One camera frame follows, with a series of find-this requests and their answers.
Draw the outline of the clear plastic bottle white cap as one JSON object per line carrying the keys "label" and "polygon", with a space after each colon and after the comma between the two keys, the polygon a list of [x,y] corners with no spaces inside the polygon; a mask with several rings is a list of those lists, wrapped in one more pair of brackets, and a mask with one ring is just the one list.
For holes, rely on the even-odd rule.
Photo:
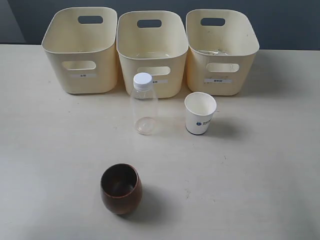
{"label": "clear plastic bottle white cap", "polygon": [[140,72],[133,77],[130,98],[134,129],[141,135],[152,134],[156,128],[158,97],[149,73]]}

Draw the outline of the white paper cup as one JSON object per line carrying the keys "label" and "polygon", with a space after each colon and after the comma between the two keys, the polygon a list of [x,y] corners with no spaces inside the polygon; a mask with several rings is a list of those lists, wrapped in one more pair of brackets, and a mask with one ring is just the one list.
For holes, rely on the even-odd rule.
{"label": "white paper cup", "polygon": [[193,135],[204,134],[217,109],[216,100],[204,92],[192,92],[184,100],[185,127]]}

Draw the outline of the brown wooden cup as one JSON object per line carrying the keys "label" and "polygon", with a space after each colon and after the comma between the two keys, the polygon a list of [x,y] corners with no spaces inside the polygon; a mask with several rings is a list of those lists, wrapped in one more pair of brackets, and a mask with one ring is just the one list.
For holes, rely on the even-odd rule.
{"label": "brown wooden cup", "polygon": [[137,170],[127,163],[110,166],[101,176],[100,195],[104,206],[113,214],[127,215],[133,212],[143,196]]}

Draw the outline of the middle cream plastic bin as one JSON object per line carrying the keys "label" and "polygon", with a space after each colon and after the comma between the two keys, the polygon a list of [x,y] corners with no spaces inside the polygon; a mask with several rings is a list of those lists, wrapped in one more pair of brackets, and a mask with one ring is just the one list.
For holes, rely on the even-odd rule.
{"label": "middle cream plastic bin", "polygon": [[128,94],[133,90],[134,76],[141,72],[152,75],[158,98],[179,93],[189,44],[178,14],[166,10],[122,14],[116,47]]}

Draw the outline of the cream plastic bin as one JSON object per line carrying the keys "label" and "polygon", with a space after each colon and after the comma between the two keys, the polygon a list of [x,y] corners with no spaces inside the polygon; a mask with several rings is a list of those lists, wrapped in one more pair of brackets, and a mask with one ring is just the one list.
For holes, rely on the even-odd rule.
{"label": "cream plastic bin", "polygon": [[116,47],[128,94],[133,90],[134,76],[141,72],[152,75],[158,98],[179,93],[189,44],[178,14],[166,10],[122,14]]}
{"label": "cream plastic bin", "polygon": [[194,9],[185,27],[189,89],[214,96],[239,93],[260,49],[248,17],[229,9]]}
{"label": "cream plastic bin", "polygon": [[53,16],[41,45],[65,92],[98,94],[116,86],[117,25],[109,7],[70,7]]}

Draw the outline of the right cream plastic bin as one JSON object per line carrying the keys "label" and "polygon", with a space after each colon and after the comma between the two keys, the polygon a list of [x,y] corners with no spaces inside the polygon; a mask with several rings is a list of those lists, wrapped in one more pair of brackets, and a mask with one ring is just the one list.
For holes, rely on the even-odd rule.
{"label": "right cream plastic bin", "polygon": [[260,49],[248,17],[229,9],[194,9],[185,27],[189,89],[214,96],[239,93]]}

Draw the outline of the left cream plastic bin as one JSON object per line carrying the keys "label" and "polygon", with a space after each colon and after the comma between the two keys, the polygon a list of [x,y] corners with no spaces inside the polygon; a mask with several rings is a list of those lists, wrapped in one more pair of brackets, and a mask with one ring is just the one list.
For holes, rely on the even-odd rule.
{"label": "left cream plastic bin", "polygon": [[109,7],[70,7],[53,16],[41,45],[65,92],[98,94],[116,86],[117,25]]}

